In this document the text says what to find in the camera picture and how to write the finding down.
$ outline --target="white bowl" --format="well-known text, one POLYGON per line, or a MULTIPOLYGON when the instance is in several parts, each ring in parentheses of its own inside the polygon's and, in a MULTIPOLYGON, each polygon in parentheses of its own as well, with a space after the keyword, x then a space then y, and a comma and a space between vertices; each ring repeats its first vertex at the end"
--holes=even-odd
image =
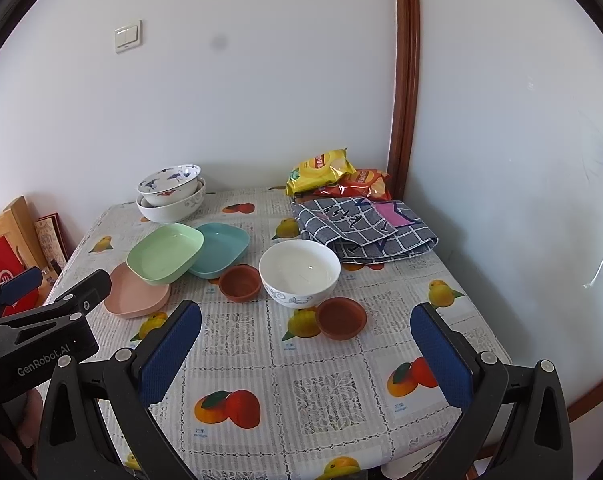
POLYGON ((150 174, 137 186, 151 206, 174 204, 191 196, 197 190, 197 177, 202 172, 194 164, 181 164, 150 174))
POLYGON ((179 222, 197 211, 204 201, 206 181, 201 178, 195 182, 197 186, 200 186, 199 189, 184 200, 173 204, 153 207, 147 202, 146 196, 139 195, 137 197, 137 207, 151 222, 157 222, 158 224, 174 224, 175 222, 179 222))
POLYGON ((268 295, 290 308, 308 308, 326 300, 340 273, 337 255, 311 240, 279 242, 259 260, 259 276, 268 295))

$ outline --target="folded cloth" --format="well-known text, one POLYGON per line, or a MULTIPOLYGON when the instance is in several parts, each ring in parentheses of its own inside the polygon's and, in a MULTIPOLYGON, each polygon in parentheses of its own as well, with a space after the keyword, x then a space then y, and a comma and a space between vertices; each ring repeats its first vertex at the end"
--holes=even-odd
POLYGON ((301 237, 328 246, 344 263, 370 265, 413 258, 438 242, 400 200, 319 198, 292 207, 301 237))

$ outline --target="green leaf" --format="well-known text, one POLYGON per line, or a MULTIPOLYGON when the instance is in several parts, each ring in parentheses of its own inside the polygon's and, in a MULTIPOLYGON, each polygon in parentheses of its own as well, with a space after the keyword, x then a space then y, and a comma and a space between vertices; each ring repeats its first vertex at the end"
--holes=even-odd
POLYGON ((205 410, 213 408, 216 404, 222 402, 229 395, 230 392, 225 392, 224 390, 210 394, 204 399, 204 402, 202 402, 202 408, 205 410))
POLYGON ((410 372, 410 363, 402 363, 401 365, 399 365, 397 367, 397 370, 395 370, 395 373, 393 373, 392 383, 393 384, 401 383, 406 378, 406 375, 409 372, 410 372))

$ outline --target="silver bolt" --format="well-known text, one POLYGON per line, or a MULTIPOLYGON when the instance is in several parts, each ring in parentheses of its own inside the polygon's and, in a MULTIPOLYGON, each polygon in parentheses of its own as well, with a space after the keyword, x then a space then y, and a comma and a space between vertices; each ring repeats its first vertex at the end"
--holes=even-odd
POLYGON ((545 372, 551 373, 555 371, 555 365, 553 363, 551 363, 550 361, 548 361, 547 359, 544 359, 539 366, 541 366, 541 369, 544 370, 545 372))
POLYGON ((131 352, 130 348, 120 348, 117 352, 115 352, 115 359, 120 363, 123 363, 124 361, 128 361, 132 355, 133 352, 131 352))
POLYGON ((495 365, 497 364, 497 356, 492 352, 482 352, 481 360, 485 362, 487 365, 495 365))
POLYGON ((60 368, 64 368, 70 364, 71 358, 69 355, 63 355, 59 359, 57 359, 57 366, 60 368))

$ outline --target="light switch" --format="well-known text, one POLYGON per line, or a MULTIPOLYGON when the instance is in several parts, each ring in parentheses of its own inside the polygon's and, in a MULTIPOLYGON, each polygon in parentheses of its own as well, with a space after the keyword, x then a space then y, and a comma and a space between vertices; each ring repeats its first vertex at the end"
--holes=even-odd
POLYGON ((135 46, 140 46, 142 42, 142 22, 131 23, 125 27, 115 30, 115 52, 119 54, 135 46))

